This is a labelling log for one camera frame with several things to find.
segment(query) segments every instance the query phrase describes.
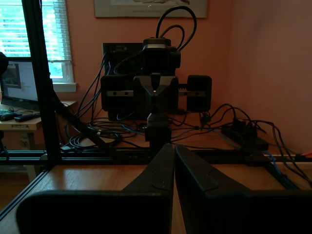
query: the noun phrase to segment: blue cable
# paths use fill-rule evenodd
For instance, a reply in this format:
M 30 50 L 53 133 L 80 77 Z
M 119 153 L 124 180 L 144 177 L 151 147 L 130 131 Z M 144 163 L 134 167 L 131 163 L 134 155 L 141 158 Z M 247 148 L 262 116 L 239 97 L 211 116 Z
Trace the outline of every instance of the blue cable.
M 134 129 L 130 129 L 130 128 L 127 128 L 125 125 L 121 125 L 124 129 L 126 129 L 127 131 L 129 131 L 129 132 L 132 132 L 132 133 L 136 133 L 136 134 L 139 134 L 139 135 L 142 135 L 142 136 L 145 136 L 145 134 L 143 134 L 143 133 L 140 133 L 140 132 L 137 132 L 137 131 L 135 131 Z
M 134 112 L 135 112 L 135 111 L 133 111 L 131 114 L 129 114 L 128 116 L 126 116 L 126 117 L 124 117 L 124 118 L 118 118 L 118 115 L 119 115 L 119 114 L 117 114 L 116 119 L 117 119 L 118 121 L 125 120 L 126 118 L 130 117 L 131 115 L 133 115 Z
M 186 131 L 186 132 L 181 133 L 180 135 L 171 137 L 171 139 L 178 138 L 178 137 L 180 137 L 180 136 L 182 136 L 182 135 L 184 135 L 184 134 L 187 134 L 187 133 L 189 133 L 189 132 L 191 132 L 191 131 L 194 131 L 194 130 L 195 130 L 195 129 L 188 130 L 188 131 Z
M 222 133 L 218 132 L 217 130 L 213 130 L 214 133 L 218 133 L 220 137 L 222 137 L 222 139 L 224 139 L 229 145 L 233 146 L 234 148 L 240 150 L 241 147 L 230 142 Z
M 279 173 L 279 175 L 281 175 L 282 173 L 281 173 L 281 171 L 279 170 L 279 168 L 277 167 L 277 164 L 276 164 L 276 161 L 275 161 L 275 158 L 273 157 L 273 155 L 270 154 L 269 152 L 266 152 L 266 151 L 262 151 L 262 153 L 267 154 L 267 155 L 271 158 L 271 160 L 272 160 L 272 162 L 273 162 L 273 164 L 274 164 L 274 167 L 275 167 L 277 173 Z
M 219 136 L 222 137 L 222 139 L 224 139 L 228 144 L 230 144 L 230 145 L 233 146 L 234 148 L 236 148 L 236 149 L 238 149 L 238 150 L 241 149 L 241 147 L 239 147 L 239 146 L 235 145 L 234 143 L 230 142 L 222 133 L 220 133 L 220 132 L 218 132 L 218 131 L 216 131 L 216 130 L 213 130 L 213 132 L 218 133 Z M 263 154 L 267 154 L 267 155 L 270 157 L 270 159 L 272 160 L 272 162 L 273 162 L 273 164 L 274 164 L 274 167 L 275 167 L 277 173 L 278 173 L 279 175 L 281 175 L 282 173 L 281 173 L 281 171 L 279 170 L 279 168 L 277 167 L 277 164 L 276 164 L 276 161 L 275 161 L 275 158 L 273 157 L 273 155 L 270 154 L 269 152 L 266 152 L 266 151 L 262 151 L 262 153 L 263 153 Z

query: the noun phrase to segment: framed picture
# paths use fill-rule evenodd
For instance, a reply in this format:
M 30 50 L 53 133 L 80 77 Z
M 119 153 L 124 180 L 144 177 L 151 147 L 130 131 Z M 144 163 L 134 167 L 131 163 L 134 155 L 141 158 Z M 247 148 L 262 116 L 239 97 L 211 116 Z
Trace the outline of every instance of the framed picture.
M 160 17 L 174 6 L 190 7 L 196 17 L 207 16 L 208 0 L 94 0 L 96 17 Z M 169 17 L 191 17 L 187 11 L 171 12 Z

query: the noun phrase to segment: wooden table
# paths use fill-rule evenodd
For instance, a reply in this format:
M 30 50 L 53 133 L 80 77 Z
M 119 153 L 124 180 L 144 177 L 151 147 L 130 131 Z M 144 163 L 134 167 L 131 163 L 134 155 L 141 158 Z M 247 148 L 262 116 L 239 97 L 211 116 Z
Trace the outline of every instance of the wooden table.
M 63 101 L 64 105 L 72 108 L 77 101 Z M 13 108 L 14 110 L 20 110 L 20 107 L 11 107 L 8 105 L 0 104 L 0 109 Z M 38 111 L 32 111 L 32 113 L 25 113 L 25 115 L 35 114 Z M 19 133 L 19 144 L 21 145 L 23 150 L 36 150 L 35 143 L 35 131 L 41 129 L 41 118 L 35 118 L 25 122 L 16 122 L 14 119 L 9 121 L 0 121 L 0 131 L 6 132 L 14 132 Z M 0 166 L 0 171 L 6 171 L 7 166 Z M 26 166 L 27 173 L 29 176 L 29 180 L 32 181 L 37 176 L 37 168 L 34 166 Z
M 273 140 L 265 135 L 261 136 L 273 143 Z M 144 138 L 136 136 L 132 139 L 133 143 L 146 145 Z M 197 135 L 180 143 L 201 146 L 201 147 L 217 147 L 222 149 L 232 149 L 233 147 L 226 143 L 217 133 L 206 135 Z M 277 154 L 278 150 L 271 145 L 269 151 Z M 312 177 L 312 165 L 310 163 L 298 163 L 301 169 Z M 275 178 L 263 167 L 255 167 L 248 165 L 214 165 L 227 176 L 242 183 L 252 190 L 283 190 Z M 55 166 L 40 182 L 27 194 L 27 196 L 40 191 L 46 190 L 112 190 L 119 191 L 126 187 L 133 179 L 135 179 L 144 169 L 145 165 L 80 165 L 80 166 Z M 308 183 L 292 173 L 278 163 L 279 169 L 285 173 L 297 186 L 302 189 L 310 189 Z M 0 233 L 18 234 L 18 228 L 15 221 L 15 212 L 17 206 L 0 222 Z M 172 233 L 185 234 L 185 227 L 179 199 L 174 190 L 173 217 L 172 217 Z

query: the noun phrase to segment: power adapter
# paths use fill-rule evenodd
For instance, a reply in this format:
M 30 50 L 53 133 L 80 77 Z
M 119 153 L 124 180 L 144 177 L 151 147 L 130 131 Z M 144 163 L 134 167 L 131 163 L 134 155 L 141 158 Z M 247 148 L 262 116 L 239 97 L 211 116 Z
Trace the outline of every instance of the power adapter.
M 232 126 L 223 126 L 221 132 L 243 148 L 261 151 L 269 149 L 269 143 L 258 137 L 257 127 L 251 122 L 234 118 Z

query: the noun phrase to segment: black metal frame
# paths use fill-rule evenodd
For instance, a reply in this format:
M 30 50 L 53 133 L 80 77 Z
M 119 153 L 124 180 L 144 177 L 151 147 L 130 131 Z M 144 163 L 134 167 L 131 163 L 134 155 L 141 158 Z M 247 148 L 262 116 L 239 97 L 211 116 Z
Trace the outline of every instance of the black metal frame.
M 49 170 L 42 171 L 32 182 L 27 185 L 1 212 L 0 221 L 48 174 Z
M 61 160 L 57 165 L 92 165 L 92 164 L 119 164 L 119 165 L 146 165 L 153 157 L 149 155 L 149 149 L 119 148 L 117 152 L 126 155 L 126 157 L 103 156 L 104 152 L 60 152 Z M 210 164 L 248 164 L 250 166 L 264 166 L 271 164 L 268 156 L 252 156 L 248 152 L 240 150 L 192 150 Z M 46 159 L 47 152 L 37 151 L 8 151 L 7 159 L 0 159 L 0 165 L 51 165 Z M 283 162 L 281 156 L 274 156 L 276 162 Z M 296 160 L 296 162 L 312 162 L 312 158 Z
M 53 84 L 49 73 L 41 5 L 39 0 L 22 0 L 22 6 L 34 70 L 47 157 L 49 163 L 55 165 L 60 160 L 60 145 L 56 127 L 56 115 L 52 108 L 53 102 L 51 93 L 53 91 Z

